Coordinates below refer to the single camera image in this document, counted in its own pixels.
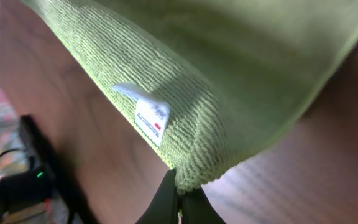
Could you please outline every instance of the light green fabric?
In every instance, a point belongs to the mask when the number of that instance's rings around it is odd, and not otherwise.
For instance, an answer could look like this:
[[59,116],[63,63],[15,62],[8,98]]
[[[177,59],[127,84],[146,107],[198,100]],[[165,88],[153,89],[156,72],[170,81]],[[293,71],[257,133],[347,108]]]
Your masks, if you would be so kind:
[[171,105],[160,147],[134,126],[181,192],[282,137],[358,41],[358,0],[24,1],[131,124],[116,83]]

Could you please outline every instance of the wood grain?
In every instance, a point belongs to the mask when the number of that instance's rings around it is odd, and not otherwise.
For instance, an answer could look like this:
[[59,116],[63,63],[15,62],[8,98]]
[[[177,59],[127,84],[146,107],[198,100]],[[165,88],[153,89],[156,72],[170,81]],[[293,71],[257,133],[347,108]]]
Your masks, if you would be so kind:
[[[50,29],[1,1],[0,82],[75,173],[101,223],[134,223],[166,165]],[[227,223],[358,223],[358,49],[269,150],[204,186]]]

